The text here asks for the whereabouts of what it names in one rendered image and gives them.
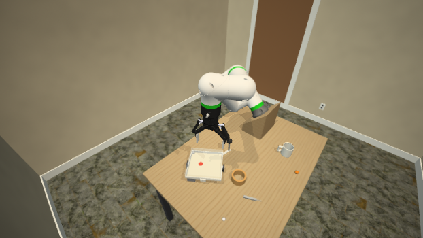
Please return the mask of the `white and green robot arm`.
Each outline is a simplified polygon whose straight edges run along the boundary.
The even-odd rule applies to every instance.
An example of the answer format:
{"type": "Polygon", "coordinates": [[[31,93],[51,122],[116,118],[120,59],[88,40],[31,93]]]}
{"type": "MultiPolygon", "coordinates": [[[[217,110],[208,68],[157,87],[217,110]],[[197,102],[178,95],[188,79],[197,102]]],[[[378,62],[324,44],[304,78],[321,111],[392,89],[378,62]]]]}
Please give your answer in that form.
{"type": "Polygon", "coordinates": [[[256,91],[255,81],[247,75],[241,65],[234,65],[223,74],[206,73],[198,83],[201,96],[201,114],[206,118],[216,118],[221,112],[221,102],[230,112],[237,112],[248,106],[252,117],[263,115],[270,108],[256,91]],[[225,75],[226,74],[226,75],[225,75]]]}

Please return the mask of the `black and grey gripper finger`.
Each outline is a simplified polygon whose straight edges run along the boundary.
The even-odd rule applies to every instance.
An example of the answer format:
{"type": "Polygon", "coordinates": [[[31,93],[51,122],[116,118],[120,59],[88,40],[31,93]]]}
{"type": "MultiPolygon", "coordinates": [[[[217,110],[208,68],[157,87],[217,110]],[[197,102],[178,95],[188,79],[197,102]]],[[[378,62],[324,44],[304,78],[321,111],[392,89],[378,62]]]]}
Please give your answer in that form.
{"type": "Polygon", "coordinates": [[[228,134],[228,132],[225,128],[224,123],[218,124],[218,126],[220,127],[221,130],[219,129],[219,127],[217,129],[215,129],[213,126],[211,126],[211,129],[213,129],[223,139],[222,149],[224,149],[224,145],[226,143],[226,140],[228,141],[230,136],[229,136],[229,134],[228,134]]]}
{"type": "Polygon", "coordinates": [[[194,129],[192,130],[192,133],[195,133],[195,137],[196,137],[196,141],[197,141],[197,143],[198,143],[198,141],[199,141],[199,133],[202,131],[202,130],[205,130],[209,125],[206,125],[206,126],[201,126],[199,129],[197,129],[197,127],[198,127],[198,125],[199,124],[201,124],[203,122],[203,120],[201,120],[200,118],[197,120],[197,124],[195,125],[195,127],[194,127],[194,129]]]}

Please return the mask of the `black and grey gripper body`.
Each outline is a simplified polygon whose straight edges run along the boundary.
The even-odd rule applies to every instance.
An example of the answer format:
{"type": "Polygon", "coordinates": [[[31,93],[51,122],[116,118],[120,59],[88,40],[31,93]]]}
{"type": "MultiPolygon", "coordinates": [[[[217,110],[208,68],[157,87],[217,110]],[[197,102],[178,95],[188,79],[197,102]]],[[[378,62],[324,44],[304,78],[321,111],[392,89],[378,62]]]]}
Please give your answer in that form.
{"type": "Polygon", "coordinates": [[[204,125],[204,126],[206,126],[206,125],[209,125],[206,129],[208,129],[208,130],[213,130],[212,128],[211,128],[211,126],[213,126],[215,129],[216,128],[218,128],[219,126],[218,126],[218,117],[216,117],[216,118],[206,118],[206,117],[204,117],[203,116],[203,122],[202,122],[202,124],[204,125]],[[214,124],[214,125],[213,125],[214,124]]]}

